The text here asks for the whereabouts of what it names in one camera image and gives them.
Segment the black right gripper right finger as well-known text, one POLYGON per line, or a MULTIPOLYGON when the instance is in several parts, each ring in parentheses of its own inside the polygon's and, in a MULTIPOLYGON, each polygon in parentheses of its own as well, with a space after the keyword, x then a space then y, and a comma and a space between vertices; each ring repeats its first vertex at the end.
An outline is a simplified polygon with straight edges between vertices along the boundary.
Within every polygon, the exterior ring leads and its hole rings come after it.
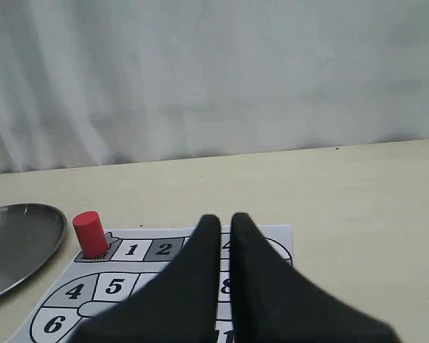
POLYGON ((286 262, 246 213, 232 217, 236 342, 399 342, 396 331, 328 294, 286 262))

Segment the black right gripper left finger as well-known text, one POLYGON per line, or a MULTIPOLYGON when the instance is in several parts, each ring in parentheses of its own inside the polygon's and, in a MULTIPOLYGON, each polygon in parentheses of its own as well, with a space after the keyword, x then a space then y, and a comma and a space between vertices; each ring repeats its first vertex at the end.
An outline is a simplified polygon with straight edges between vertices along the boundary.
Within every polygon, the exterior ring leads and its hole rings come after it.
POLYGON ((176 257, 130 298, 80 324, 71 342, 216 342, 220 221, 201 217, 176 257))

